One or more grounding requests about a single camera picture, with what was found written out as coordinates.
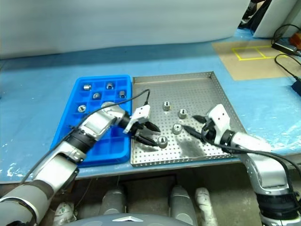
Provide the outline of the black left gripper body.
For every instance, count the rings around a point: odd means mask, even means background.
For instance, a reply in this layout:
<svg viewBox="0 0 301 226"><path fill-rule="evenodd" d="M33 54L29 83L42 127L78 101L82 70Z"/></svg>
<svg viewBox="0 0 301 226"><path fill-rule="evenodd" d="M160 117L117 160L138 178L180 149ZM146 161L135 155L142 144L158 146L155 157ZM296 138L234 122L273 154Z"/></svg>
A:
<svg viewBox="0 0 301 226"><path fill-rule="evenodd" d="M142 134L142 130L145 129L145 122L144 123L139 123L139 122L135 122L132 127L131 127L131 138L146 138L146 136L144 136Z"/></svg>

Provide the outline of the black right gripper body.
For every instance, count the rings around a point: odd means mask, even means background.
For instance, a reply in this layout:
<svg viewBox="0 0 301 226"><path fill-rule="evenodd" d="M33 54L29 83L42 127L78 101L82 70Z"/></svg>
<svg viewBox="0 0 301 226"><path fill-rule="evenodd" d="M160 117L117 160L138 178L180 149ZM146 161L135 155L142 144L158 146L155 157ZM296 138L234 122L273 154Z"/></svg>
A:
<svg viewBox="0 0 301 226"><path fill-rule="evenodd" d="M201 130L201 142L206 143L207 140L213 142L216 136L215 123L211 119L201 119L201 123L204 124Z"/></svg>

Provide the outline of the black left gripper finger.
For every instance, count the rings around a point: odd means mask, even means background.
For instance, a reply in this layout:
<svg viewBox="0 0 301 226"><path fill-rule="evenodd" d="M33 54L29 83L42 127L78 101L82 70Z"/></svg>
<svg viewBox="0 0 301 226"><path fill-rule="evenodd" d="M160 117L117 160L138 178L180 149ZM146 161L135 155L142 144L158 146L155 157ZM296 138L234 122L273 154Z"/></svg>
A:
<svg viewBox="0 0 301 226"><path fill-rule="evenodd" d="M161 130L159 129L158 126L156 126L154 123L150 122L150 121L147 121L145 122L145 127L151 131L154 131L154 132L161 132Z"/></svg>
<svg viewBox="0 0 301 226"><path fill-rule="evenodd" d="M145 137L145 136L140 135L140 134L135 136L135 140L138 143L141 143L141 144L146 145L146 146L158 146L157 142L154 141L152 138Z"/></svg>

